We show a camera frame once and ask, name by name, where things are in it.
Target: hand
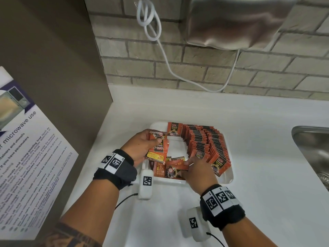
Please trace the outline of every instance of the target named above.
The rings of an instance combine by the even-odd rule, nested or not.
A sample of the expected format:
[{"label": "hand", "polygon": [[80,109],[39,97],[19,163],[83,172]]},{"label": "hand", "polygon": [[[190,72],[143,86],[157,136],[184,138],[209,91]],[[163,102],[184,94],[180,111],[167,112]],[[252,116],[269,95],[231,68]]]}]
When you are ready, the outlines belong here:
[{"label": "hand", "polygon": [[189,158],[184,165],[191,165],[188,171],[179,171],[179,176],[184,178],[193,191],[201,194],[214,184],[218,184],[211,164],[197,157]]},{"label": "hand", "polygon": [[145,129],[142,132],[136,133],[121,147],[121,150],[125,151],[134,160],[135,167],[146,159],[145,155],[150,148],[159,145],[162,141],[159,138],[150,140],[149,131],[156,130]]}]

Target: white tray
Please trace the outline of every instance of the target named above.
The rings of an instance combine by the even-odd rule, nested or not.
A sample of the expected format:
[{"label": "white tray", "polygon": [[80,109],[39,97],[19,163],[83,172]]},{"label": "white tray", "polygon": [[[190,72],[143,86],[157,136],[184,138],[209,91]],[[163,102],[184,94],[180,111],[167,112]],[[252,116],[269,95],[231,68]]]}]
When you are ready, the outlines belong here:
[{"label": "white tray", "polygon": [[[155,129],[159,131],[166,132],[168,127],[168,122],[155,122],[150,126],[150,129]],[[168,156],[171,156],[172,158],[177,158],[181,156],[185,156],[185,159],[188,159],[188,154],[187,154],[187,145],[183,141],[181,137],[173,137],[173,136],[168,136],[169,140],[169,148],[168,148]],[[226,145],[227,151],[229,156],[231,157],[230,149],[229,146]],[[142,164],[142,169],[150,169],[148,160],[145,160]],[[179,180],[179,179],[171,179],[171,178],[159,178],[159,177],[154,177],[155,181],[161,182],[161,183],[178,183],[178,184],[186,184],[185,180]],[[232,167],[227,169],[220,177],[217,177],[217,180],[220,184],[228,184],[231,183],[233,180],[233,171]]]}]

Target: sink drain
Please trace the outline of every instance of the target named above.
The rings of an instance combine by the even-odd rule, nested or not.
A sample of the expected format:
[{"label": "sink drain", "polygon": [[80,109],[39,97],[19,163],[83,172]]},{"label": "sink drain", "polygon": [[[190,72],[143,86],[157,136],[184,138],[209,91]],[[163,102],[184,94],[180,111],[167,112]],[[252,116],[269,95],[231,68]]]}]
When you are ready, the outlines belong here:
[{"label": "sink drain", "polygon": [[329,175],[326,173],[318,173],[318,177],[329,191]]}]

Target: tattoo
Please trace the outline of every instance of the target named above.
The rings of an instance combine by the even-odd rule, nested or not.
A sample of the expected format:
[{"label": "tattoo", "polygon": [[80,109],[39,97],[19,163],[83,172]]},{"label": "tattoo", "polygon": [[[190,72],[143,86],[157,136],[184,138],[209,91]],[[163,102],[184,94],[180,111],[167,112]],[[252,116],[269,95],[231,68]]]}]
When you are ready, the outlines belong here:
[{"label": "tattoo", "polygon": [[39,247],[102,247],[102,245],[91,237],[59,222]]}]

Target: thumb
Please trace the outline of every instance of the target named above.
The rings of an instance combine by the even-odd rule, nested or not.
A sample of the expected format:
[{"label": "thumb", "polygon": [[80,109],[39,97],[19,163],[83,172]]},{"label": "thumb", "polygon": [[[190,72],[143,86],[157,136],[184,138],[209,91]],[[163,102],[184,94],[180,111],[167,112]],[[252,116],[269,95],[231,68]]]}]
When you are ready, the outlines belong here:
[{"label": "thumb", "polygon": [[180,170],[178,172],[178,175],[181,176],[183,179],[185,179],[187,181],[187,178],[188,178],[188,171],[185,171],[185,170]]},{"label": "thumb", "polygon": [[154,140],[149,140],[149,148],[155,147],[156,145],[159,145],[161,143],[161,138],[156,138]]}]

